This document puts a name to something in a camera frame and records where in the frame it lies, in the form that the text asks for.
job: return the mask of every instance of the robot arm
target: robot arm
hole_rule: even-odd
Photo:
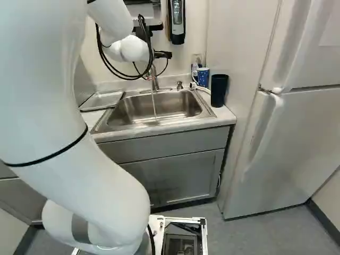
[[[72,92],[87,12],[114,59],[143,59],[138,47],[128,54],[137,40],[123,0],[17,0],[0,11],[0,158],[49,199],[42,220],[53,237],[94,254],[134,254],[148,194],[98,148]]]
[[[96,0],[88,4],[88,13],[101,28],[106,55],[119,62],[149,61],[147,43],[131,35],[133,21],[123,1]]]

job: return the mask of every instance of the refrigerator handle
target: refrigerator handle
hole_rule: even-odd
[[[246,172],[248,172],[249,169],[264,156],[267,146],[269,144],[269,141],[271,140],[273,136],[273,132],[276,127],[276,124],[278,120],[280,119],[281,113],[283,112],[283,109],[284,109],[284,100],[280,96],[277,96],[274,93],[270,93],[269,97],[274,99],[275,106],[269,117],[268,124],[263,132],[263,136],[259,143],[259,146],[257,147],[256,152],[254,153],[254,156],[252,157],[248,166],[245,168],[243,172],[242,180],[244,179]]]

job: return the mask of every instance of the gray cabinet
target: gray cabinet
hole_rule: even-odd
[[[100,149],[118,164],[152,158],[224,149],[229,126],[99,143]]]
[[[46,200],[19,178],[0,180],[0,207],[28,225],[41,221]]]
[[[154,206],[215,196],[223,149],[151,159],[121,166],[150,195]]]
[[[16,174],[14,174],[7,166],[5,166],[0,161],[0,179],[6,179],[6,178],[12,178],[16,177]]]

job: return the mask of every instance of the blue mug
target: blue mug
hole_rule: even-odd
[[[200,67],[198,72],[198,85],[204,88],[209,88],[209,68]]]

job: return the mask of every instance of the sink basin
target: sink basin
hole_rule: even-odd
[[[154,92],[154,102],[157,119],[151,93],[127,92],[114,109],[105,112],[92,132],[104,133],[215,117],[196,91]]]
[[[157,121],[194,117],[202,113],[195,97],[187,90],[154,93],[154,101]],[[125,97],[113,110],[107,124],[115,127],[157,121],[149,94]]]

